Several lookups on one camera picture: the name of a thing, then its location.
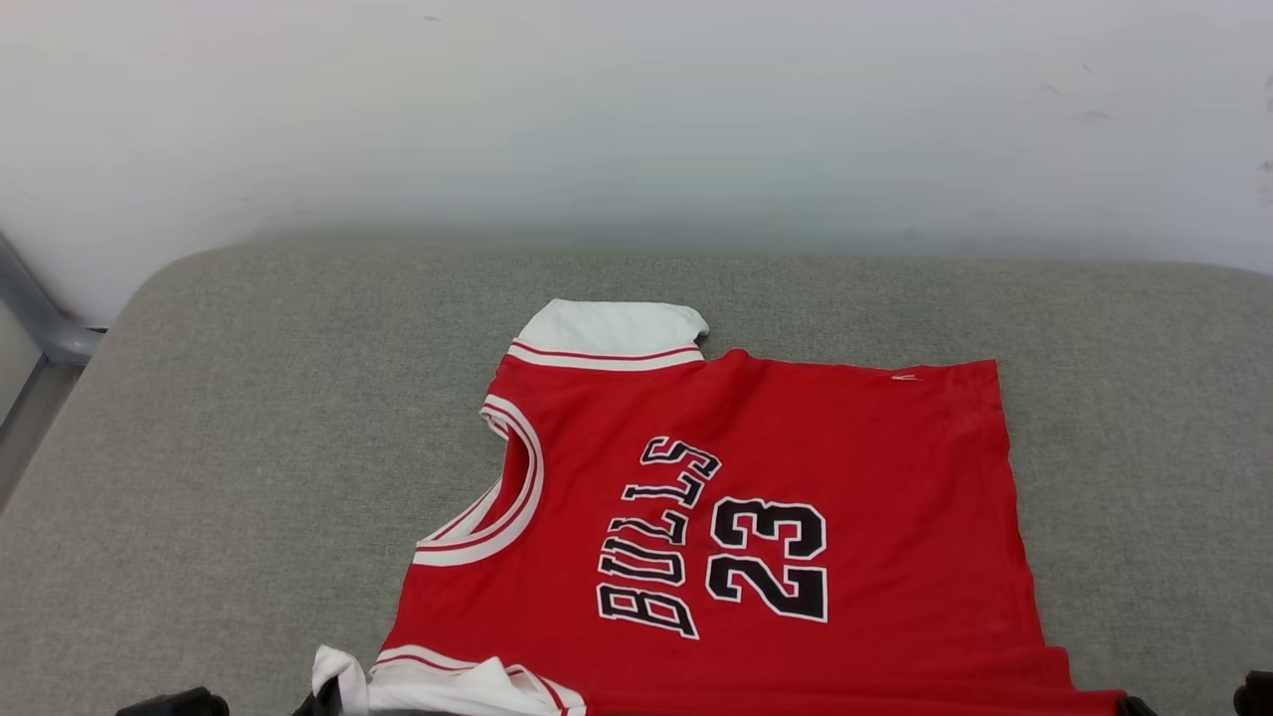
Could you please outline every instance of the gray metal frame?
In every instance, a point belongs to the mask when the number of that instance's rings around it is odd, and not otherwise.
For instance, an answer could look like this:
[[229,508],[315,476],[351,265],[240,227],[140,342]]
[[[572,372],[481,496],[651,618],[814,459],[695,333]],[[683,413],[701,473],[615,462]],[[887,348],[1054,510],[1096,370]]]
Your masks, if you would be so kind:
[[102,334],[62,316],[3,236],[0,236],[0,301],[9,304],[50,363],[83,366],[102,343]]

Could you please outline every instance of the gray table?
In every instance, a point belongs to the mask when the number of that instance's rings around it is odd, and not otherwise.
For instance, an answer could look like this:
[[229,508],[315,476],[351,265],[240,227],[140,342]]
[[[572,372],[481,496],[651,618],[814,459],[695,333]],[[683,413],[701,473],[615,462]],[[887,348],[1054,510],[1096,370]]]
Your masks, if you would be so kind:
[[206,684],[290,712],[372,657],[412,544],[498,474],[479,403],[552,297],[708,357],[1002,362],[1021,531],[1081,687],[1226,713],[1273,669],[1273,280],[1183,265],[255,246],[132,299],[0,515],[0,705]]

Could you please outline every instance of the chicago bulls jersey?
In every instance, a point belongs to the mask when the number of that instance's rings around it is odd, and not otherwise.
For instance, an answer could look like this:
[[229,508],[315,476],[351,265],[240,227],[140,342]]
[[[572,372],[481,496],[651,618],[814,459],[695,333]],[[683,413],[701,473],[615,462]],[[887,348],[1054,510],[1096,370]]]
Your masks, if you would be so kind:
[[554,301],[503,474],[414,552],[346,711],[1113,715],[1044,643],[995,364],[704,361],[693,310]]

